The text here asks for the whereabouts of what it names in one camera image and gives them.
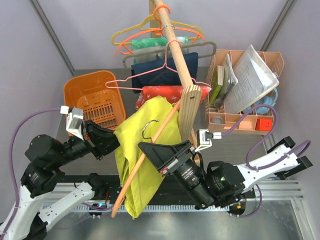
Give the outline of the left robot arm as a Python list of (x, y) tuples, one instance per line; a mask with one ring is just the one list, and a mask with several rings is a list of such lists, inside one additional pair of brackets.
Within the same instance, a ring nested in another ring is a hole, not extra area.
[(113, 130), (100, 127), (92, 120), (80, 125), (80, 136), (61, 143), (40, 134), (32, 139), (25, 156), (30, 163), (25, 169), (16, 200), (7, 219), (0, 226), (2, 240), (43, 240), (48, 231), (75, 207), (89, 200), (102, 200), (108, 184), (97, 173), (88, 175), (72, 192), (48, 208), (43, 204), (65, 175), (60, 167), (93, 154), (100, 160), (120, 145)]

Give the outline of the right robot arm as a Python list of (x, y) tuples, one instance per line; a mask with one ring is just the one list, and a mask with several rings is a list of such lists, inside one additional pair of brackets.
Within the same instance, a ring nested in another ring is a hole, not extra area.
[(276, 176), (283, 180), (312, 167), (306, 156), (298, 157), (293, 152), (294, 145), (292, 139), (286, 137), (249, 164), (212, 161), (207, 169), (195, 163), (200, 152), (188, 140), (174, 145), (140, 142), (138, 147), (163, 177), (175, 177), (197, 210), (204, 210), (238, 202), (267, 178)]

